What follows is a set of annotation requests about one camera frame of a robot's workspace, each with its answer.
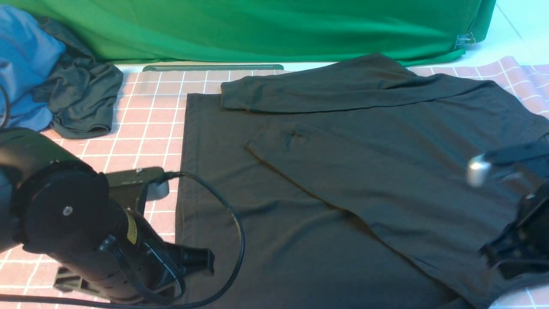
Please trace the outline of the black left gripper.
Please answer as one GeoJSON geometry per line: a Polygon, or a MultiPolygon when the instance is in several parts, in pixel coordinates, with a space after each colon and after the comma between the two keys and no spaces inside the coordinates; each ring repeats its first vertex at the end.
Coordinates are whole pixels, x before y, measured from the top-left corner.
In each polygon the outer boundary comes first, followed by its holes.
{"type": "MultiPolygon", "coordinates": [[[[141,215],[116,218],[116,303],[124,305],[172,305],[185,291],[184,275],[214,275],[214,253],[209,248],[181,248],[181,260],[173,259],[179,247],[166,243],[141,215]]],[[[62,293],[93,294],[88,281],[60,266],[53,288],[62,293]]]]}

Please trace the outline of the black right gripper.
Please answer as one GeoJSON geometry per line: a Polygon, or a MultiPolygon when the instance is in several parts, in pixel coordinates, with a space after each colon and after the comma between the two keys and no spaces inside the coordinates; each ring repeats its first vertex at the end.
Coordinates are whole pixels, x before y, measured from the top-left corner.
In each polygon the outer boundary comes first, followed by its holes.
{"type": "Polygon", "coordinates": [[[516,217],[500,239],[479,250],[490,268],[504,279],[548,272],[548,183],[519,200],[516,217]]]}

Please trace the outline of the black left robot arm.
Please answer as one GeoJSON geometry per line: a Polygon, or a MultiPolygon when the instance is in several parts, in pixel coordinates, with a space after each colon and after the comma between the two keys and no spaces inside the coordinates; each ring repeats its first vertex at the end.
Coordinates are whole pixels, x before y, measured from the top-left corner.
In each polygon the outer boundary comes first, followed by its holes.
{"type": "Polygon", "coordinates": [[[41,133],[1,130],[1,251],[22,245],[60,264],[54,286],[108,309],[169,308],[187,276],[214,273],[207,248],[163,241],[143,216],[182,176],[161,167],[97,172],[41,133]]]}

